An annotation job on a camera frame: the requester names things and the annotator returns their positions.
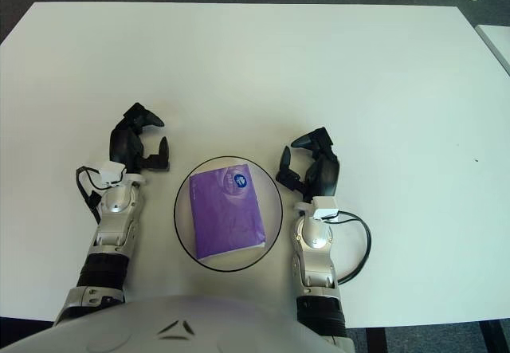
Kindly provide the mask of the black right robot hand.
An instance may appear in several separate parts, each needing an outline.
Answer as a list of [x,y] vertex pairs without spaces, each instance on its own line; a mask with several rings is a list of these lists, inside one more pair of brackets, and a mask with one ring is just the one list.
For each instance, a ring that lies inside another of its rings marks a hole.
[[290,168],[291,150],[285,146],[280,157],[276,180],[291,191],[302,195],[310,203],[317,196],[334,196],[339,178],[339,160],[332,150],[333,142],[325,127],[317,128],[295,139],[292,148],[302,148],[312,153],[313,163],[306,170],[304,180]]

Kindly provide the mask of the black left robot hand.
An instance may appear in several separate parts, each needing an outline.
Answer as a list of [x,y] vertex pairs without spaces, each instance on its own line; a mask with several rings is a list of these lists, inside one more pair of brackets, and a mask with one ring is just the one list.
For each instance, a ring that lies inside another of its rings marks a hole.
[[163,127],[164,122],[142,104],[134,103],[111,132],[109,158],[123,164],[128,174],[140,174],[142,170],[169,171],[170,150],[166,137],[160,140],[157,154],[143,156],[140,135],[146,126]]

